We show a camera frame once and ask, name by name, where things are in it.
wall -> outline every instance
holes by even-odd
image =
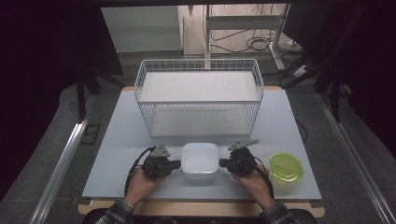
[[[180,50],[177,7],[104,7],[117,52]]]

hand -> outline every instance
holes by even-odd
[[[264,172],[267,171],[267,174],[269,174],[268,170],[262,165],[257,166]],[[233,178],[244,187],[245,191],[253,197],[254,200],[256,200],[262,210],[268,209],[275,204],[274,199],[270,195],[270,190],[259,172],[254,170],[247,176],[233,174]]]
[[[162,177],[152,180],[145,176],[141,167],[137,167],[129,183],[125,195],[125,202],[136,206],[140,201],[146,199],[165,178],[166,177]]]

person's arm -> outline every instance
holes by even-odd
[[[264,167],[258,165],[260,169],[264,171]],[[240,176],[233,174],[235,178],[245,189],[245,191],[253,197],[260,208],[263,210],[259,216],[262,218],[264,223],[278,223],[278,224],[297,224],[288,208],[283,203],[276,203],[270,195],[270,190],[265,184],[262,176],[257,172],[253,171],[248,176]]]
[[[131,220],[134,207],[165,180],[165,177],[151,180],[145,176],[142,168],[137,167],[134,170],[131,182],[124,200],[116,200],[114,204],[107,209],[106,215],[101,217],[96,224],[127,224]]]

round container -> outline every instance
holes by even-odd
[[[181,169],[190,180],[210,180],[219,169],[218,146],[212,143],[188,143],[181,152]]]
[[[294,183],[304,175],[300,161],[289,153],[278,153],[270,159],[271,176],[280,183]]]

white wire basket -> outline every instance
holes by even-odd
[[[262,93],[254,59],[145,60],[134,84],[151,136],[249,136]]]

